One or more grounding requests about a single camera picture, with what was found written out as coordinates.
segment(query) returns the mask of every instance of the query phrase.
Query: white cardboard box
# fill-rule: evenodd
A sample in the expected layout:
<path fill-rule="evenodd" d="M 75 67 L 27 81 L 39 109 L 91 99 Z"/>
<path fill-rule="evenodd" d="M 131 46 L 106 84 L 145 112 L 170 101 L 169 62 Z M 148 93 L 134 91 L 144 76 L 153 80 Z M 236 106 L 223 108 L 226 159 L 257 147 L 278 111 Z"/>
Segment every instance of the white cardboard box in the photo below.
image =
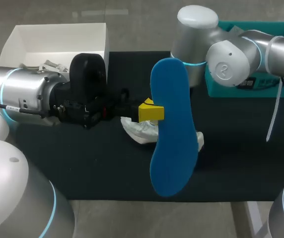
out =
<path fill-rule="evenodd" d="M 18 25 L 1 56 L 0 66 L 39 67 L 46 60 L 68 69 L 74 56 L 95 53 L 102 56 L 108 74 L 109 40 L 106 23 Z M 68 80 L 69 74 L 62 73 Z"/>

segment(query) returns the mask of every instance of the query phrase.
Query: white strap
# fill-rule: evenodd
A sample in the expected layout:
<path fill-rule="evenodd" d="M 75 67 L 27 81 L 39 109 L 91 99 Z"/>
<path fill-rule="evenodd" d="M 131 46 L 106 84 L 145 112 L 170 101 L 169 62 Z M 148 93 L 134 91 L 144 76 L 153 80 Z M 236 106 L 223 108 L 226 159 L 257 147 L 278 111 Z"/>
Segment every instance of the white strap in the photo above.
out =
<path fill-rule="evenodd" d="M 268 134 L 267 134 L 267 138 L 266 138 L 266 141 L 267 141 L 267 142 L 268 142 L 269 139 L 270 139 L 271 132 L 272 132 L 272 128 L 273 128 L 273 125 L 274 125 L 274 123 L 275 123 L 275 119 L 276 119 L 276 116 L 277 116 L 278 107 L 279 107 L 279 101 L 280 101 L 280 96 L 281 96 L 281 90 L 282 90 L 282 81 L 280 80 L 280 82 L 279 82 L 279 87 L 278 87 L 277 98 L 276 98 L 275 110 L 273 111 L 273 115 L 272 115 L 270 127 L 269 127 Z"/>

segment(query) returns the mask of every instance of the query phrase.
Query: blue insole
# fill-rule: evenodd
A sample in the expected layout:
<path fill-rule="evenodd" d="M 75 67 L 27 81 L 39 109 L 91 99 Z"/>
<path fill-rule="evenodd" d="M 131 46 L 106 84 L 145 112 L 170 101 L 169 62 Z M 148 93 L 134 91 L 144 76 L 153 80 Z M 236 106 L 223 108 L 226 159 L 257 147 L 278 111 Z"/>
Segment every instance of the blue insole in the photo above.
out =
<path fill-rule="evenodd" d="M 155 105 L 164 107 L 164 120 L 158 122 L 158 141 L 150 164 L 150 177 L 157 194 L 172 196 L 191 177 L 198 156 L 190 88 L 183 63 L 162 59 L 151 73 Z"/>

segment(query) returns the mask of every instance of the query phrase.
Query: concrete floor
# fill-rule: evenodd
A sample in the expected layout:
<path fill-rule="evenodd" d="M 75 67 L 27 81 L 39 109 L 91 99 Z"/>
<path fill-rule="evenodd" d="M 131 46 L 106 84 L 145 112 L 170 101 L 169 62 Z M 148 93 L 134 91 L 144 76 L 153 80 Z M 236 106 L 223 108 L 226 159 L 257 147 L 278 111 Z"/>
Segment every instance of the concrete floor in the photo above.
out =
<path fill-rule="evenodd" d="M 170 50 L 185 5 L 221 20 L 284 21 L 282 0 L 0 0 L 0 53 L 15 25 L 106 22 L 112 51 Z M 230 203 L 72 201 L 77 238 L 235 238 Z M 259 203 L 265 221 L 270 202 Z"/>

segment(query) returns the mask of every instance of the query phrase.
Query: black table surface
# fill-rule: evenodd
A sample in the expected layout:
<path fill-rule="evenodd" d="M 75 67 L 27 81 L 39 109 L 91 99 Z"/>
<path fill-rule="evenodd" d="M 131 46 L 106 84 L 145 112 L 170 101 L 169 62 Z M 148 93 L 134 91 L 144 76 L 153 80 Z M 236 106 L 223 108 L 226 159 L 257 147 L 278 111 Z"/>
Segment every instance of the black table surface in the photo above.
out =
<path fill-rule="evenodd" d="M 152 67 L 166 57 L 169 52 L 111 52 L 108 86 L 128 88 L 133 97 L 145 99 Z M 134 142 L 119 118 L 90 130 L 73 124 L 22 124 L 17 146 L 68 199 L 274 200 L 284 186 L 284 99 L 268 143 L 274 98 L 210 98 L 203 82 L 191 100 L 205 145 L 186 187 L 169 198 L 158 196 L 150 182 L 155 145 Z"/>

